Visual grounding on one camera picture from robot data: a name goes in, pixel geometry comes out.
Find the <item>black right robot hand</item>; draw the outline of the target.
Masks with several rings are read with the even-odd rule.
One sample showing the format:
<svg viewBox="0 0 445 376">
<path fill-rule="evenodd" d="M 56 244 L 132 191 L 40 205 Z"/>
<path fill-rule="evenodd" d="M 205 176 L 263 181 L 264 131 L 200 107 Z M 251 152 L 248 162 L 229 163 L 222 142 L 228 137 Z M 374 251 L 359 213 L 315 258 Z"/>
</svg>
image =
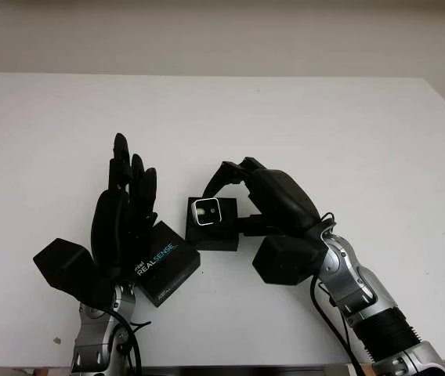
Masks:
<svg viewBox="0 0 445 376">
<path fill-rule="evenodd" d="M 290 175 L 266 168 L 253 157 L 245 157 L 239 164 L 224 161 L 202 197 L 215 197 L 224 186 L 240 183 L 247 187 L 249 199 L 260 211 L 236 220 L 236 230 L 245 236 L 303 237 L 321 222 L 316 206 Z"/>
</svg>

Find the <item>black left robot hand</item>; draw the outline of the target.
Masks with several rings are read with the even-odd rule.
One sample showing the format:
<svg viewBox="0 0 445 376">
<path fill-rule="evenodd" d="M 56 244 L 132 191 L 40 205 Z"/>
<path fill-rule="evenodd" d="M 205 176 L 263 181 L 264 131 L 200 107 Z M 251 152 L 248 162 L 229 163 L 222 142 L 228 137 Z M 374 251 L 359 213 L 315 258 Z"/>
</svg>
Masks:
<svg viewBox="0 0 445 376">
<path fill-rule="evenodd" d="M 156 169 L 145 169 L 142 158 L 129 153 L 127 139 L 118 133 L 108 186 L 98 198 L 91 227 L 92 257 L 106 277 L 137 278 L 136 267 L 152 243 L 156 194 Z"/>
</svg>

